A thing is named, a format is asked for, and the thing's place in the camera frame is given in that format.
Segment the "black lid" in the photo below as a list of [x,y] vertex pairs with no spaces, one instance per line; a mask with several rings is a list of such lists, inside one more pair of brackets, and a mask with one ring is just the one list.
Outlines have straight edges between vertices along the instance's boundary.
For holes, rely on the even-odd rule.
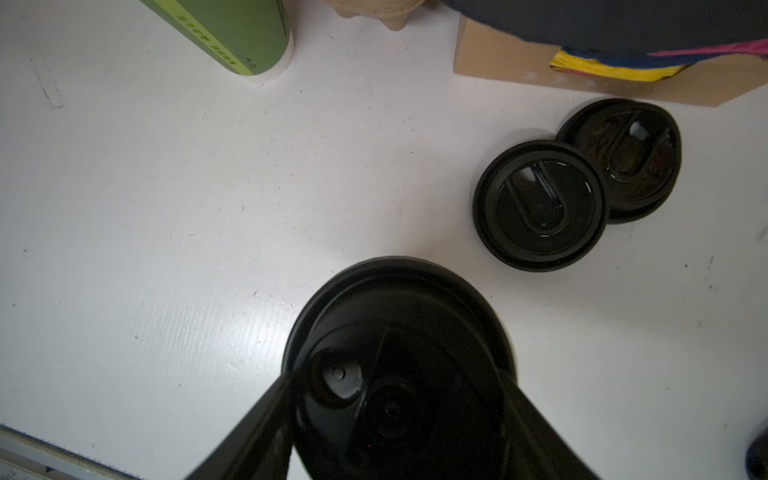
[[480,178],[475,229],[502,262],[546,272],[591,250],[607,220],[604,186],[581,154],[561,141],[529,141],[499,155]]
[[656,105],[623,98],[589,104],[565,122],[558,140],[575,146],[605,180],[608,223],[651,214],[680,173],[680,130]]
[[501,478],[511,348],[482,296],[440,266],[390,257],[333,277],[296,320],[283,372],[315,480]]

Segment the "dark fabric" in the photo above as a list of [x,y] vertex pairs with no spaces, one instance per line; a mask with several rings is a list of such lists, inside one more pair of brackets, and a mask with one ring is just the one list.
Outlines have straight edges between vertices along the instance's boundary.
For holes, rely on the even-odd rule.
[[644,70],[647,68],[677,67],[680,65],[692,65],[698,61],[720,57],[722,54],[712,53],[705,55],[675,55],[670,57],[651,57],[641,53],[634,54],[605,54],[603,52],[580,51],[563,47],[563,51],[579,58],[591,58],[609,67],[634,68]]
[[768,38],[766,0],[443,0],[526,41],[648,53]]

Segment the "pink fabric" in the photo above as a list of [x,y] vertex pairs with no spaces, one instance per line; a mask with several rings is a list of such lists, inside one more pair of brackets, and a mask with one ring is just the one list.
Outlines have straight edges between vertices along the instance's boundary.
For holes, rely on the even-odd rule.
[[728,45],[714,45],[713,47],[691,48],[689,50],[665,50],[649,53],[654,57],[671,57],[673,55],[698,55],[698,54],[729,54],[748,53],[753,55],[768,55],[768,38],[763,40],[745,41],[742,43],[729,43]]

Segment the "yellow-green label stripe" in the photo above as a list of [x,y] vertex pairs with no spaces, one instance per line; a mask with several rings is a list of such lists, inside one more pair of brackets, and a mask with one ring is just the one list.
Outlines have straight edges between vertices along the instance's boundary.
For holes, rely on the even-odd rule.
[[190,15],[187,10],[179,5],[176,0],[154,0],[160,8],[165,10],[170,16],[176,19],[177,22],[184,28],[186,28],[192,35],[198,37],[208,48],[210,48],[216,55],[219,55],[221,59],[228,63],[233,70],[241,75],[253,75],[253,72],[243,65],[237,57],[235,57],[231,51],[227,50],[224,45],[219,42],[201,23]]

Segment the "table surface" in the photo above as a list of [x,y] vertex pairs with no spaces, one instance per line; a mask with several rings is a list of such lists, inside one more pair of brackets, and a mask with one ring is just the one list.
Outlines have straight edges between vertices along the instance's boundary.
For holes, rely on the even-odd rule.
[[316,289],[397,254],[488,299],[521,388],[603,478],[744,478],[768,415],[768,88],[663,104],[669,201],[526,273],[477,238],[472,191],[599,95],[453,74],[443,7],[400,32],[289,7],[296,53],[257,87],[137,0],[0,4],[0,423],[181,479],[276,378]]

